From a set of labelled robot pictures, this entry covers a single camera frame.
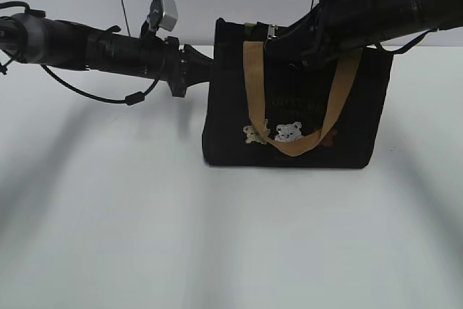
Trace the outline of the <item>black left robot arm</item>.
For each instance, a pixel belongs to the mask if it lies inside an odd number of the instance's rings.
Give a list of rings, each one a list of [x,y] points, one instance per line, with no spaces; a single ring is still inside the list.
[[[1,51],[9,63],[37,64],[64,87],[110,104],[135,105],[159,82],[166,82],[174,97],[183,98],[189,87],[208,82],[212,58],[179,39],[159,38],[159,29],[171,30],[176,15],[166,8],[166,0],[152,0],[150,11],[137,37],[121,35],[114,25],[105,30],[66,20],[50,20],[43,10],[23,1],[1,3],[1,9],[21,7],[22,12],[1,17]],[[61,79],[53,68],[70,71],[108,72],[151,81],[146,90],[123,99],[102,98],[87,93]]]

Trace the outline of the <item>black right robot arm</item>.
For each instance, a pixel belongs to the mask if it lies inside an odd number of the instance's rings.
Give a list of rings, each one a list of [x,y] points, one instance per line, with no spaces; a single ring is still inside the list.
[[[270,33],[264,52],[322,67],[351,50],[461,26],[462,0],[319,0],[300,20]]]

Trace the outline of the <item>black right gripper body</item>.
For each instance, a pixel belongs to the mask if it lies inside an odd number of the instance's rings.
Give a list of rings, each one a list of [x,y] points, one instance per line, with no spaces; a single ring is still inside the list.
[[[342,54],[362,47],[362,0],[319,0],[301,19],[276,30],[269,38],[269,56],[278,61],[304,62],[318,69]]]

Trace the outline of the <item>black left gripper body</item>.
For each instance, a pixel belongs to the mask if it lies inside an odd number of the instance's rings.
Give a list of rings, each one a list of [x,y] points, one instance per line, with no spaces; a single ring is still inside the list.
[[[184,98],[189,87],[210,81],[212,58],[189,44],[180,48],[175,37],[168,36],[165,45],[165,81],[173,97]]]

